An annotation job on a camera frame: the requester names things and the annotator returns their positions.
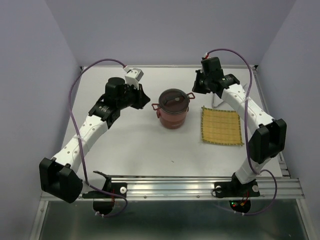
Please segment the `red steel lunch bowl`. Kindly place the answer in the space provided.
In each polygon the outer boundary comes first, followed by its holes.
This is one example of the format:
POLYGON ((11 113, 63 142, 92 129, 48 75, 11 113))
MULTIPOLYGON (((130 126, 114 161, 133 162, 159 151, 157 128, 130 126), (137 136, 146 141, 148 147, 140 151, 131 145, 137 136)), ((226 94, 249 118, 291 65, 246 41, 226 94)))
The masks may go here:
POLYGON ((175 129, 180 128, 185 123, 185 121, 182 120, 182 121, 171 122, 171 121, 165 121, 164 120, 164 121, 160 121, 160 123, 166 129, 175 130, 175 129))

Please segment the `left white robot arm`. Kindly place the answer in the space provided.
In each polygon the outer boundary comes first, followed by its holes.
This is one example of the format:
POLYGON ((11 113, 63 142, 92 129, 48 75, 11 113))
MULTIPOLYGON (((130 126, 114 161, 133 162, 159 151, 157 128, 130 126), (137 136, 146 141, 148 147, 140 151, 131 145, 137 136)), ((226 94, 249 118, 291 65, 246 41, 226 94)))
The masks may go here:
POLYGON ((80 179, 80 167, 86 171, 85 156, 96 141, 120 117, 121 110, 132 107, 140 110, 150 102, 137 77, 111 77, 105 92, 88 112, 84 123, 77 128, 72 139, 52 158, 43 158, 39 164, 41 189, 67 203, 73 203, 90 185, 86 176, 80 179))

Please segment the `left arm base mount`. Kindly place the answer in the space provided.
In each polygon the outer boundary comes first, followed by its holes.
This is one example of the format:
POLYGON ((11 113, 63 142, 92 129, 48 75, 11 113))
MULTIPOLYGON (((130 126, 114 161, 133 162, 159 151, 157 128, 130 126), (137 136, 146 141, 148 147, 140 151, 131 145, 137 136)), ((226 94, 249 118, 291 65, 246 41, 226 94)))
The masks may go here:
POLYGON ((96 187, 81 195, 82 199, 93 200, 92 209, 96 216, 111 218, 122 214, 128 206, 128 184, 125 182, 106 183, 102 189, 96 187))

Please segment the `grey lid with red clips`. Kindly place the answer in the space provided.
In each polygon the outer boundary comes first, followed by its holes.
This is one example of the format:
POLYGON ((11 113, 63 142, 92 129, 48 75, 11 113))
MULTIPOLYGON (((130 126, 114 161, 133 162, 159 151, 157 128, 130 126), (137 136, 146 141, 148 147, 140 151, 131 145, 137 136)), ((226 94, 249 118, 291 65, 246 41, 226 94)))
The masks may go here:
POLYGON ((151 106, 154 111, 162 110, 167 114, 179 115, 189 109, 190 100, 196 97, 193 92, 185 93, 177 88, 170 88, 163 91, 158 103, 152 103, 151 106))

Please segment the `metal tongs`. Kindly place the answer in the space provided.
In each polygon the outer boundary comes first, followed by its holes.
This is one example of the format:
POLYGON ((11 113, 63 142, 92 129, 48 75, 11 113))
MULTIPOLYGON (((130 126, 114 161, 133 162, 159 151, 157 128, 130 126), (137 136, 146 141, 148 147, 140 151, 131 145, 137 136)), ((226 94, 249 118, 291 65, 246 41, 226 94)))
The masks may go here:
POLYGON ((219 109, 223 105, 224 101, 215 93, 212 94, 212 108, 219 109))

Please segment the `yellow bamboo mat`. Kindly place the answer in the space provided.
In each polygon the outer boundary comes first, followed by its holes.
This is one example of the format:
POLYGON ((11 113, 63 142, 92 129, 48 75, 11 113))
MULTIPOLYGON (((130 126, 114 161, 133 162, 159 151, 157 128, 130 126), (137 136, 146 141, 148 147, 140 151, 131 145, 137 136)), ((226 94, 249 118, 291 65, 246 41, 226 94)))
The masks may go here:
POLYGON ((201 140, 220 146, 243 146, 241 118, 232 110, 202 107, 201 140))

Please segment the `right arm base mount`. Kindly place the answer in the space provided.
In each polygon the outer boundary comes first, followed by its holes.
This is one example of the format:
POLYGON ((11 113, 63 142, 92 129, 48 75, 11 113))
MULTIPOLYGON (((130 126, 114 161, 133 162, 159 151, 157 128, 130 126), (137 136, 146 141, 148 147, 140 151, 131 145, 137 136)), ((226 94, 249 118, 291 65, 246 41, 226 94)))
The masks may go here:
POLYGON ((246 184, 222 181, 214 183, 211 195, 219 199, 231 198, 229 200, 231 210, 245 215, 251 209, 250 198, 259 197, 260 190, 255 180, 246 184))

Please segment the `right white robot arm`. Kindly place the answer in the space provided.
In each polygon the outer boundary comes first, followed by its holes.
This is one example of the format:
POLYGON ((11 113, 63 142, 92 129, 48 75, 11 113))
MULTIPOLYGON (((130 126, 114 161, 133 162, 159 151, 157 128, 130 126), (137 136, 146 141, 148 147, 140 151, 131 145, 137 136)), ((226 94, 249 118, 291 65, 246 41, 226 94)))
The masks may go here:
POLYGON ((246 160, 234 173, 235 180, 230 182, 231 192, 242 195, 266 163, 284 150, 287 123, 259 107, 233 74, 224 74, 218 57, 203 58, 201 65, 202 68, 196 71, 192 91, 216 94, 240 116, 244 129, 251 133, 251 137, 245 139, 246 160))

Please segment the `red steel bowl with clips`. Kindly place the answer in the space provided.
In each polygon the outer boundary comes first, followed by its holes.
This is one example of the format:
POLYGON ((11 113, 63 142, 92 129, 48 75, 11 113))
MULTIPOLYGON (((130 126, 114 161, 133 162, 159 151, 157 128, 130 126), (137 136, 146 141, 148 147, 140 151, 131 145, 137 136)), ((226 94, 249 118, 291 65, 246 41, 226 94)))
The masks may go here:
POLYGON ((188 111, 184 111, 178 114, 170 114, 168 112, 159 109, 156 111, 156 115, 161 123, 176 125, 178 123, 183 123, 186 119, 188 111))

